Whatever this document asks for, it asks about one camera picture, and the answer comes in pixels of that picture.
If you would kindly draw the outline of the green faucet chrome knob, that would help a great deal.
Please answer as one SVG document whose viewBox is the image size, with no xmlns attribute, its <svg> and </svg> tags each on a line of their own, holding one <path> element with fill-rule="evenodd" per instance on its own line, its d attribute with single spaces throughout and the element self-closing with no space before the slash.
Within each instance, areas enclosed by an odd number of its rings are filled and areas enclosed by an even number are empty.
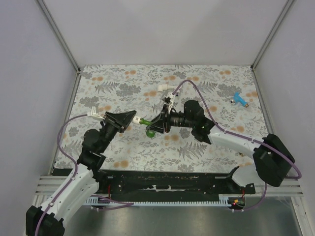
<svg viewBox="0 0 315 236">
<path fill-rule="evenodd" d="M 146 126 L 146 136 L 147 136 L 147 137 L 153 138 L 153 137 L 155 136 L 156 132 L 153 131 L 153 130 L 150 128 L 150 126 L 151 126 L 151 124 L 152 124 L 151 121 L 148 121 L 148 120 L 145 120 L 145 119 L 141 118 L 139 124 Z"/>
</svg>

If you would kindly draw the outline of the white PVC elbow fitting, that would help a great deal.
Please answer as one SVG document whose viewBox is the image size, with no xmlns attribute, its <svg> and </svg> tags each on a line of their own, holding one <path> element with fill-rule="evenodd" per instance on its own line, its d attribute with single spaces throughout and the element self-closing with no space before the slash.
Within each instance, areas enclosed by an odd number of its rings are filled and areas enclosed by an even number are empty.
<svg viewBox="0 0 315 236">
<path fill-rule="evenodd" d="M 140 124 L 140 121 L 141 121 L 141 117 L 138 117 L 138 116 L 135 116 L 133 119 L 132 119 L 132 122 L 134 124 Z"/>
</svg>

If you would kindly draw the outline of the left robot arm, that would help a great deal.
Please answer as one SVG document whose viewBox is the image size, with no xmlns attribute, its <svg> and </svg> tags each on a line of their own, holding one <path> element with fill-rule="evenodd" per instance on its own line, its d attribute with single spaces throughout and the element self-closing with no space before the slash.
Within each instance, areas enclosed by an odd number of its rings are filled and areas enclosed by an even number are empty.
<svg viewBox="0 0 315 236">
<path fill-rule="evenodd" d="M 65 181 L 40 206 L 31 206 L 26 213 L 26 235 L 62 236 L 67 224 L 94 193 L 108 189 L 106 172 L 100 168 L 105 160 L 104 152 L 117 133 L 124 133 L 136 115 L 135 110 L 125 113 L 97 114 L 92 107 L 87 117 L 99 120 L 99 130 L 90 129 L 84 134 L 82 151 Z"/>
</svg>

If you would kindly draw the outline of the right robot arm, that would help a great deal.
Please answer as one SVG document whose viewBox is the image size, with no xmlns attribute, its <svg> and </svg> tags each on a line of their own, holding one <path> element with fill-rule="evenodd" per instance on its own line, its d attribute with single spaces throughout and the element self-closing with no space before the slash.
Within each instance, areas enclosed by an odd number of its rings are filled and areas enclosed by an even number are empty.
<svg viewBox="0 0 315 236">
<path fill-rule="evenodd" d="M 171 127 L 191 128 L 191 134 L 196 140 L 223 146 L 253 159 L 253 164 L 236 167 L 230 172 L 231 178 L 225 181 L 225 187 L 233 194 L 259 179 L 270 186 L 279 187 L 295 162 L 278 136 L 268 134 L 261 139 L 246 138 L 241 134 L 221 130 L 205 117 L 204 110 L 195 100 L 187 101 L 183 112 L 176 112 L 165 104 L 146 130 L 164 134 L 170 132 Z"/>
</svg>

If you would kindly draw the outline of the white faucet with elbow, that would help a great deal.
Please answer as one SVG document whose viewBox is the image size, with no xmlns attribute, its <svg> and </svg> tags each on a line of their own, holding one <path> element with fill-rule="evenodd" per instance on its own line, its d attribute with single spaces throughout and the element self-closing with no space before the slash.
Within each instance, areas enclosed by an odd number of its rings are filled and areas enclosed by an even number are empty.
<svg viewBox="0 0 315 236">
<path fill-rule="evenodd" d="M 177 86 L 170 85 L 170 84 L 160 84 L 157 86 L 157 92 L 164 92 L 166 91 L 167 93 L 173 93 L 176 91 L 176 94 L 180 93 L 180 89 L 177 89 Z"/>
</svg>

